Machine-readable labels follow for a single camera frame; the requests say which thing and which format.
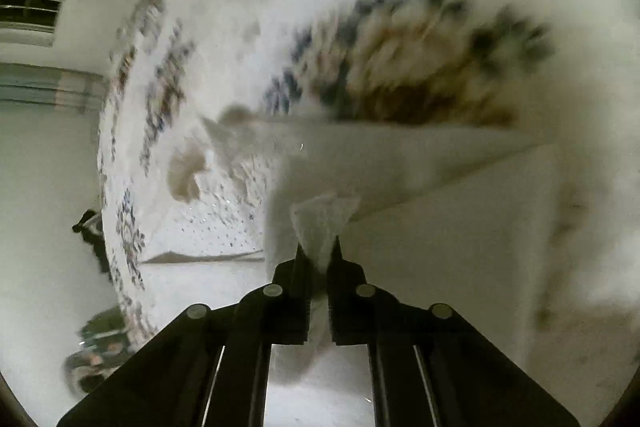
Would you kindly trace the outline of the green curtain left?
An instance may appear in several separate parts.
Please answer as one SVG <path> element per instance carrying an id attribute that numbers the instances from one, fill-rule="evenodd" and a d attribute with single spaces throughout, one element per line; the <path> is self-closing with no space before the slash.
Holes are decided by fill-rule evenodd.
<path id="1" fill-rule="evenodd" d="M 99 110 L 107 90 L 102 76 L 60 68 L 1 65 L 1 102 Z"/>

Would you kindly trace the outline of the white knitted sweater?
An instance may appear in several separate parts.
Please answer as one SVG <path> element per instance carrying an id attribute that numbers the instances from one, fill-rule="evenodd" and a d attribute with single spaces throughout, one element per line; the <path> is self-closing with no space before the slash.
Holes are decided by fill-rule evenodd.
<path id="1" fill-rule="evenodd" d="M 506 131 L 335 124 L 233 107 L 203 118 L 171 158 L 175 198 L 210 216 L 198 260 L 172 271 L 156 315 L 228 305 L 303 248 L 311 329 L 276 352 L 278 385 L 358 392 L 360 348 L 330 343 L 326 270 L 340 242 L 368 279 L 404 303 L 457 308 L 518 365 L 534 347 L 544 255 L 559 223 L 551 145 Z"/>

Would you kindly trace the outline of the black clothing pile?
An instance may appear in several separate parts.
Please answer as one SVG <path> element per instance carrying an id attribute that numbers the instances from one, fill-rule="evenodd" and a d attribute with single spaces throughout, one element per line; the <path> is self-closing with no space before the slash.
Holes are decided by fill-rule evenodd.
<path id="1" fill-rule="evenodd" d="M 100 273 L 106 275 L 111 281 L 111 269 L 106 255 L 101 213 L 93 209 L 86 210 L 72 226 L 72 231 L 79 234 L 82 241 L 91 246 L 94 257 L 98 260 Z"/>

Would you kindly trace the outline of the floral bed blanket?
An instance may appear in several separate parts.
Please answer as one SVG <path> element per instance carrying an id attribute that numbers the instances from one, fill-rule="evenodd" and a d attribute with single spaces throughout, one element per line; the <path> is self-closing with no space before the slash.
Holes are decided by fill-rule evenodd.
<path id="1" fill-rule="evenodd" d="M 559 223 L 521 366 L 584 426 L 639 366 L 639 0 L 139 0 L 107 74 L 105 243 L 132 345 L 198 260 L 172 156 L 203 118 L 506 131 L 558 154 Z"/>

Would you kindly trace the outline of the green white rack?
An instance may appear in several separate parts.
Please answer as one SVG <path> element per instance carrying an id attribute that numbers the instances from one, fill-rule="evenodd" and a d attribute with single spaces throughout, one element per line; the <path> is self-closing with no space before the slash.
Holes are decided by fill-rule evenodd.
<path id="1" fill-rule="evenodd" d="M 63 363 L 70 392 L 81 399 L 104 383 L 134 354 L 119 307 L 104 310 L 78 331 L 79 350 Z"/>

